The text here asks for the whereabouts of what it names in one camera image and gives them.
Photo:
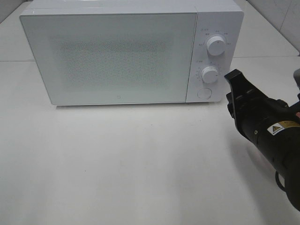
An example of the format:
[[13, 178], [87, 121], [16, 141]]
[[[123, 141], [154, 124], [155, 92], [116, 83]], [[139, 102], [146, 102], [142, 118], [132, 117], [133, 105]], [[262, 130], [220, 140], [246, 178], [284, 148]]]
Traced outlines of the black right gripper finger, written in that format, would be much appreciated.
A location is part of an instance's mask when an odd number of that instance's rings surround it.
[[236, 97], [233, 94], [233, 92], [231, 91], [230, 93], [226, 94], [226, 98], [227, 98], [227, 101], [228, 101], [227, 109], [228, 109], [231, 117], [236, 122], [236, 112], [235, 112]]
[[238, 69], [234, 69], [225, 75], [225, 79], [230, 85], [232, 100], [236, 100], [239, 96], [244, 96], [255, 89], [254, 85]]

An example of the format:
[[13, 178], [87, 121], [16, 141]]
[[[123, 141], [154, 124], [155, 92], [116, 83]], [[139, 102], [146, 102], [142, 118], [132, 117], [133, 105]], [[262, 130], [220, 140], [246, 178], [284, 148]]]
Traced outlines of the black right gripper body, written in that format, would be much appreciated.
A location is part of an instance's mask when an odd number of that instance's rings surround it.
[[236, 99], [234, 124], [243, 137], [255, 143], [255, 133], [266, 128], [266, 124], [273, 122], [276, 116], [286, 113], [288, 108], [285, 101], [269, 98], [259, 89], [254, 89]]

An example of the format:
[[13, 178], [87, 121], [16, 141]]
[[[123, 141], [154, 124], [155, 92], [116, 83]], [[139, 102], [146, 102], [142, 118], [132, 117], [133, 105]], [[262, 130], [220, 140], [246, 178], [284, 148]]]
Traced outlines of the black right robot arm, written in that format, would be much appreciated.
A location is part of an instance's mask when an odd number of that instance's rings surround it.
[[225, 75], [231, 91], [228, 111], [238, 132], [272, 164], [275, 180], [300, 208], [300, 104], [289, 106], [261, 92], [237, 69]]

